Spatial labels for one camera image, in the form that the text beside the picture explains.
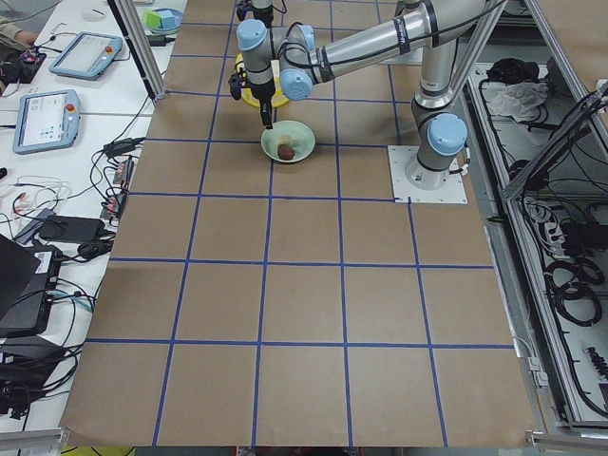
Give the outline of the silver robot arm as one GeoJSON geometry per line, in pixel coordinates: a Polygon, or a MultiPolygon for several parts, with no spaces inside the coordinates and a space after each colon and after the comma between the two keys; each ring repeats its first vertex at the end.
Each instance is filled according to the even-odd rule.
{"type": "Polygon", "coordinates": [[[266,27],[270,27],[274,21],[275,12],[285,14],[287,6],[284,1],[279,7],[274,5],[273,0],[239,0],[236,4],[237,19],[244,21],[247,14],[251,12],[253,17],[262,21],[266,27]]]}
{"type": "Polygon", "coordinates": [[[416,160],[433,173],[449,168],[466,142],[465,135],[455,134],[462,121],[449,111],[456,93],[457,41],[490,13],[486,1],[409,1],[388,21],[321,47],[309,25],[274,28],[274,11],[270,1],[237,4],[242,64],[229,79],[234,99],[243,89],[251,91],[266,129],[273,127],[276,91],[291,101],[304,100],[315,85],[421,49],[421,79],[412,101],[422,142],[416,160]]]}

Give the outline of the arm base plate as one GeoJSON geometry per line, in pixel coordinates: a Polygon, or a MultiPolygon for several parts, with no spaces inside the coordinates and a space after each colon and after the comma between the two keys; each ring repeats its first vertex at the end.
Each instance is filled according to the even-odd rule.
{"type": "Polygon", "coordinates": [[[456,157],[447,170],[434,172],[417,160],[418,146],[390,145],[393,200],[398,203],[467,204],[464,178],[456,157]]]}

